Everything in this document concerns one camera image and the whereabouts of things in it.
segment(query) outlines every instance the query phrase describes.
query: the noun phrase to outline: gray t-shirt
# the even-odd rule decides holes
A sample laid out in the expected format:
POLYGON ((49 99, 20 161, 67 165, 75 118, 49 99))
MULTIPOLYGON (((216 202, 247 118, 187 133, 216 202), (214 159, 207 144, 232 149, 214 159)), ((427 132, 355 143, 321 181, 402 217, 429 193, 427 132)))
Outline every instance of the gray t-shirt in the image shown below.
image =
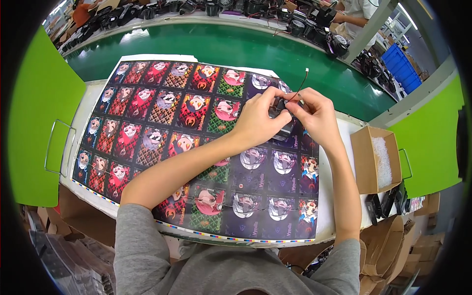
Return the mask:
POLYGON ((355 239, 334 247, 311 278, 292 272, 272 251, 245 247, 198 244, 190 258, 170 265, 151 212, 126 204, 118 210, 115 250, 117 294, 359 294, 361 249, 355 239))

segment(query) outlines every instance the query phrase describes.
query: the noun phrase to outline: fluorescent light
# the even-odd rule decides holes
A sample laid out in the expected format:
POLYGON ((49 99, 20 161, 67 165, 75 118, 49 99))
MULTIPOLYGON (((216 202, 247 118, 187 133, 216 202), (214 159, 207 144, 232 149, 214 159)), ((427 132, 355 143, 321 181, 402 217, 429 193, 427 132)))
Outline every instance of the fluorescent light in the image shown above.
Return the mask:
POLYGON ((51 11, 51 13, 49 15, 53 15, 55 14, 56 12, 59 11, 59 8, 61 8, 62 6, 64 6, 64 4, 66 4, 66 0, 64 0, 61 4, 59 4, 53 11, 51 11))
POLYGON ((418 27, 414 24, 411 16, 408 14, 408 12, 406 12, 405 8, 403 8, 403 5, 401 3, 398 4, 398 6, 400 7, 400 9, 403 11, 403 13, 405 13, 406 17, 410 20, 410 22, 412 23, 412 25, 414 26, 415 30, 418 30, 418 27))

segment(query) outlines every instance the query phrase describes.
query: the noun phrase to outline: person in orange shirt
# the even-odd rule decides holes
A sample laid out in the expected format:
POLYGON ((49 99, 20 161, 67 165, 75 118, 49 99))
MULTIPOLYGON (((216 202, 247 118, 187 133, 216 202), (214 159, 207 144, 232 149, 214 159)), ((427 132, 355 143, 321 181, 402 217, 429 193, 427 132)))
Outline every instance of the person in orange shirt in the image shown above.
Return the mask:
POLYGON ((76 22, 77 28, 83 26, 87 20, 90 19, 88 11, 95 8, 95 6, 97 6, 99 3, 100 1, 92 4, 84 4, 84 0, 77 0, 74 3, 74 13, 72 14, 72 18, 76 22))

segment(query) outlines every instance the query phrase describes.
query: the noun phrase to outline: orange shirt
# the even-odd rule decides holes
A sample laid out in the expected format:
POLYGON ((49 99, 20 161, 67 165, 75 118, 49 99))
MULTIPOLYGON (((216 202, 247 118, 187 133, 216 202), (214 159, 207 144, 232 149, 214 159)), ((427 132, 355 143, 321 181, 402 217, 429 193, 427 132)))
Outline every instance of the orange shirt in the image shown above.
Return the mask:
POLYGON ((90 15, 88 14, 89 6, 90 4, 80 4, 74 10, 72 18, 76 22, 77 28, 83 26, 85 22, 90 18, 90 15))

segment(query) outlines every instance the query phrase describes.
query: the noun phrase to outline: person in white shirt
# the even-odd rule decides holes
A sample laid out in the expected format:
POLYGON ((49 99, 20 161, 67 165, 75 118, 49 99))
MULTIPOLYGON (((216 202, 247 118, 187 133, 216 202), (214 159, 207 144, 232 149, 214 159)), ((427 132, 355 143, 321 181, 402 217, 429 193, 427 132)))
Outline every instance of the person in white shirt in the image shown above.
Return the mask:
MULTIPOLYGON (((321 1, 320 5, 329 6, 331 3, 321 1)), ((340 0, 335 9, 344 11, 336 13, 333 22, 340 23, 334 30, 336 34, 343 36, 346 39, 353 40, 369 21, 379 6, 379 0, 340 0)), ((375 43, 375 36, 367 43, 365 47, 369 50, 375 43)))

